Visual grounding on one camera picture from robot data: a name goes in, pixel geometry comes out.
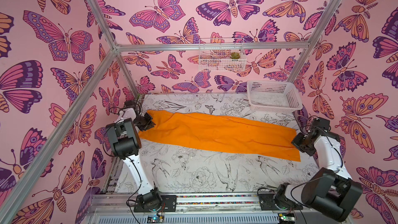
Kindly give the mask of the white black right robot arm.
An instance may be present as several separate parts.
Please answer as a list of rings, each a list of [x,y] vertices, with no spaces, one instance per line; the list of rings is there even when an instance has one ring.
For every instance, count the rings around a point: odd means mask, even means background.
[[[299,185],[281,184],[277,191],[259,188],[263,211],[288,211],[311,208],[337,222],[350,215],[363,189],[352,180],[341,153],[340,136],[331,132],[324,118],[312,120],[306,134],[299,133],[291,142],[300,152],[318,157],[319,171]]]

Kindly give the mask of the orange long pants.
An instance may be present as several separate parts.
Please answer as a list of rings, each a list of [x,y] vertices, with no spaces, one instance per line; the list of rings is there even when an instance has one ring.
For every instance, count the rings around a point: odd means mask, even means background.
[[[299,162],[292,145],[295,129],[232,116],[202,113],[147,112],[155,126],[139,132],[141,139],[199,150],[257,154]]]

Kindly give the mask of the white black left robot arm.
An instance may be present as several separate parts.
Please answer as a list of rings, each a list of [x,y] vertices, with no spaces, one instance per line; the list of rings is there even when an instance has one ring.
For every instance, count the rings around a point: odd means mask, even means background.
[[[146,175],[140,157],[142,142],[139,132],[155,127],[152,117],[142,113],[142,105],[136,100],[127,100],[118,111],[117,119],[105,127],[113,156],[119,158],[129,168],[137,185],[136,199],[127,200],[127,205],[135,203],[137,210],[159,212],[164,206],[154,179]]]

